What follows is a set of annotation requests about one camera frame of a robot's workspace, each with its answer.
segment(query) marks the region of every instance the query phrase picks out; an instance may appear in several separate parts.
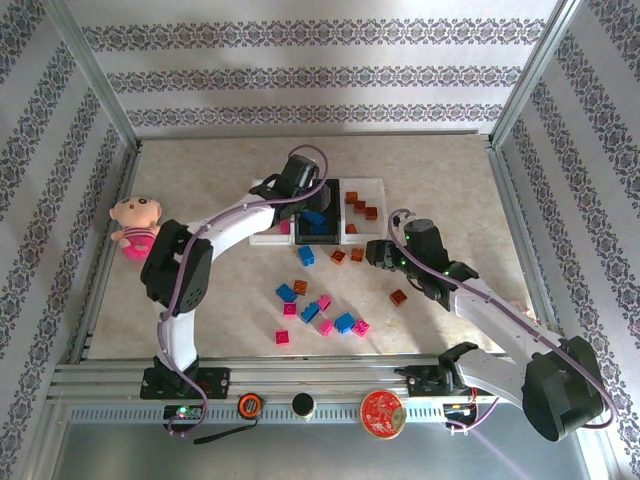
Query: blue block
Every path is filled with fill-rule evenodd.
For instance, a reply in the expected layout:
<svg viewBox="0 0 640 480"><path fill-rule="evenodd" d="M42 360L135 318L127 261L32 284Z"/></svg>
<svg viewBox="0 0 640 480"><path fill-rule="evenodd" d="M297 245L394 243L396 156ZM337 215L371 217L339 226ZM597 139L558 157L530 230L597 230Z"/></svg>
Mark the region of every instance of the blue block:
<svg viewBox="0 0 640 480"><path fill-rule="evenodd" d="M276 295L278 295L284 303L293 303L296 301L296 298L298 298L298 294L291 290L286 283L276 288Z"/></svg>
<svg viewBox="0 0 640 480"><path fill-rule="evenodd" d="M334 325L340 333L347 333L356 325L356 319L350 313L345 313L336 319Z"/></svg>
<svg viewBox="0 0 640 480"><path fill-rule="evenodd" d="M327 225L311 225L309 233L311 233L311 235L328 235L329 227Z"/></svg>
<svg viewBox="0 0 640 480"><path fill-rule="evenodd" d="M327 221L327 217L318 212L302 212L302 218L316 226L324 225Z"/></svg>
<svg viewBox="0 0 640 480"><path fill-rule="evenodd" d="M318 312L320 311L320 306L316 302L311 302L307 308L300 314L300 318L304 323L309 323L313 320Z"/></svg>
<svg viewBox="0 0 640 480"><path fill-rule="evenodd" d="M311 247L309 247L308 245L305 247L299 248L298 255L300 255L300 260L302 261L302 265L305 267L308 267L309 265L313 265L316 262L316 257L313 256Z"/></svg>

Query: striped wall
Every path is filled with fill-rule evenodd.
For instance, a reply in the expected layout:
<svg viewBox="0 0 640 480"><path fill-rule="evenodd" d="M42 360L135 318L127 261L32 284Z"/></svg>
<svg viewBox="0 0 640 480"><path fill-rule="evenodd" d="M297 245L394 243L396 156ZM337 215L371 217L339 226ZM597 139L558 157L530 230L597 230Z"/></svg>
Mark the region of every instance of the striped wall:
<svg viewBox="0 0 640 480"><path fill-rule="evenodd" d="M124 145L32 0L0 0L0 479L19 478L93 282Z"/></svg>
<svg viewBox="0 0 640 480"><path fill-rule="evenodd" d="M560 326L620 410L619 478L640 478L639 11L585 1L503 145Z"/></svg>
<svg viewBox="0 0 640 480"><path fill-rule="evenodd" d="M69 4L137 134L166 138L489 133L555 1Z"/></svg>

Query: doll face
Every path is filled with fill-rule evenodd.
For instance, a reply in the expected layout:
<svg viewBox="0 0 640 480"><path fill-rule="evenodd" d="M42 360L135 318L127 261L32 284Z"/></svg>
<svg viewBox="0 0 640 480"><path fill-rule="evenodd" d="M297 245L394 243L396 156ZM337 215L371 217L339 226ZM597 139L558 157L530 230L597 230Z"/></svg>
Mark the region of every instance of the doll face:
<svg viewBox="0 0 640 480"><path fill-rule="evenodd" d="M123 227L150 227L162 215L162 207L145 197L125 198L109 210L109 215Z"/></svg>

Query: beige floor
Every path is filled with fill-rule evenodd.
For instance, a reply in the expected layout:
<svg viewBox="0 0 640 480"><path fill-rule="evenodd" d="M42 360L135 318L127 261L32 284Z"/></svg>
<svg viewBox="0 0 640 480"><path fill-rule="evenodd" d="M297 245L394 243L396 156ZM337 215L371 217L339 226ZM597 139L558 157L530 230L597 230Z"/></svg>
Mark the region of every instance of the beige floor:
<svg viewBox="0 0 640 480"><path fill-rule="evenodd" d="M143 147L134 194L164 207L163 219L198 220L239 200L253 178L279 172L290 148L313 143L330 159L332 176L381 177L387 210L408 207L440 228L452 258L475 268L509 301L529 304L490 166L476 136L256 138L149 141ZM464 319L413 290L399 273L366 262L329 261L332 248L314 247L317 262L303 268L295 247L236 245L213 264L208 296L198 309L200 355L322 355L440 353L462 341L497 347ZM156 353L156 317L139 281L141 266L117 252L89 358L141 358ZM329 318L351 311L371 324L365 338L322 337L313 325L282 317L274 290L307 280L305 307L322 293L334 299ZM396 308L389 294L401 288L409 300ZM274 332L286 328L291 344L277 347Z"/></svg>

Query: pink plush doll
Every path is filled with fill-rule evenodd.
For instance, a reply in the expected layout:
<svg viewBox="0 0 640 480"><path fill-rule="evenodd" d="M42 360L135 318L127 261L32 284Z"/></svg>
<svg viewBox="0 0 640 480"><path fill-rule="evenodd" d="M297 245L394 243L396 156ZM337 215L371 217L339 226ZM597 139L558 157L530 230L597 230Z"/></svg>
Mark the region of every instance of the pink plush doll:
<svg viewBox="0 0 640 480"><path fill-rule="evenodd" d="M157 225L162 207L144 197L125 198L109 210L109 216L124 227L111 234L119 242L122 253L130 260L144 261L151 252L160 227Z"/></svg>

